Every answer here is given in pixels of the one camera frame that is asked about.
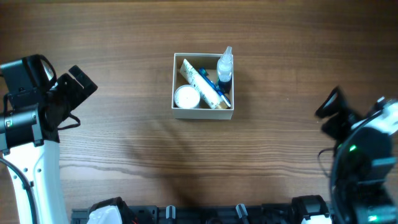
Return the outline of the cotton swab tub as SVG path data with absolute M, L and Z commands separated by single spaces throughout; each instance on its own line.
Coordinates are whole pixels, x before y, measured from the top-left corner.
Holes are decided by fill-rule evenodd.
M 200 93 L 191 85 L 182 85 L 174 93 L 174 103 L 178 108 L 199 108 L 200 100 Z

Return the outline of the blue white toothbrush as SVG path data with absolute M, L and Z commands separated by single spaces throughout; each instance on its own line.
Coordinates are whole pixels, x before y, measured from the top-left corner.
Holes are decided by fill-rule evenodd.
M 198 69 L 199 74 L 205 79 L 205 81 L 209 84 L 209 86 L 214 89 L 214 91 L 217 92 L 217 94 L 220 96 L 220 98 L 224 101 L 224 103 L 227 105 L 227 108 L 231 107 L 231 102 L 229 101 L 228 97 L 226 96 L 225 93 L 223 93 L 218 86 L 216 86 L 209 78 L 208 78 L 208 72 L 202 67 Z

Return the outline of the clear spray bottle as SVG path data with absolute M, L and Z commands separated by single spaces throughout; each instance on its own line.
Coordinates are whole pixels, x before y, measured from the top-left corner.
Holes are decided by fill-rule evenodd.
M 227 46 L 224 54 L 217 63 L 217 85 L 223 93 L 229 93 L 233 77 L 233 54 L 232 47 Z

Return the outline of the white leaf-print tube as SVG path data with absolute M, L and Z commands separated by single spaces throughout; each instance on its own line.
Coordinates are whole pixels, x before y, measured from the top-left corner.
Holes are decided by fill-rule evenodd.
M 180 74 L 199 92 L 201 99 L 203 99 L 211 109 L 224 110 L 229 108 L 224 99 L 222 99 L 217 91 L 195 70 L 187 59 L 183 60 L 182 66 L 180 67 Z

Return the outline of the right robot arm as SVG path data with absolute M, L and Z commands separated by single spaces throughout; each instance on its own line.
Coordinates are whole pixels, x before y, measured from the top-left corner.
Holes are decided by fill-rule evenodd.
M 397 160 L 392 135 L 397 132 L 397 100 L 381 97 L 362 116 L 335 87 L 316 110 L 327 121 L 322 131 L 336 143 L 329 178 L 330 202 L 319 195 L 292 199 L 292 223 L 397 223 L 397 206 L 384 186 Z

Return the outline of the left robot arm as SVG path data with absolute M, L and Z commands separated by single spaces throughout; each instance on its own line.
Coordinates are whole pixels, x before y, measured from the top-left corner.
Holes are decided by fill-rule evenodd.
M 9 92 L 1 113 L 1 163 L 10 173 L 21 223 L 68 223 L 60 181 L 59 131 L 97 90 L 78 66 L 60 77 L 40 54 L 1 65 Z

